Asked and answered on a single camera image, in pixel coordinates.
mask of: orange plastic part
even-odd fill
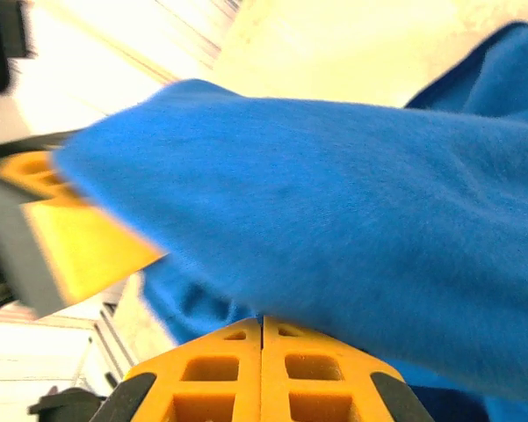
[[[22,208],[66,305],[165,255],[80,197],[50,165],[49,152],[6,157],[0,162],[0,178],[42,198]]]
[[[254,319],[134,367],[156,375],[133,422],[393,422],[371,373],[392,367],[319,332]]]

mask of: blue fabric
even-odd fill
[[[144,294],[180,341],[271,314],[387,359],[436,420],[528,422],[528,25],[408,109],[192,80],[54,160],[172,252]]]

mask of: blue towel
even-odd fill
[[[528,422],[527,24],[405,109],[191,80],[54,160],[172,252],[144,294],[180,341],[270,314],[393,363],[438,422]]]

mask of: blue fleece cloth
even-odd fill
[[[172,252],[144,293],[179,340],[271,314],[389,360],[436,421],[528,422],[528,25],[407,109],[194,80],[54,159]]]

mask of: yellow plastic object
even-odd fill
[[[385,362],[317,331],[266,317],[263,327],[244,320],[142,362],[119,387],[142,375],[156,376],[129,417],[132,422],[431,421],[406,391],[393,395],[405,412],[391,414],[387,403],[394,401],[372,380],[379,373],[408,388]],[[117,392],[112,408],[122,405]],[[129,418],[113,418],[105,410],[93,420]]]
[[[81,198],[46,151],[8,156],[0,179],[36,195],[25,218],[66,305],[81,302],[165,253]]]
[[[260,325],[232,324],[131,369],[156,380],[133,422],[260,420]]]

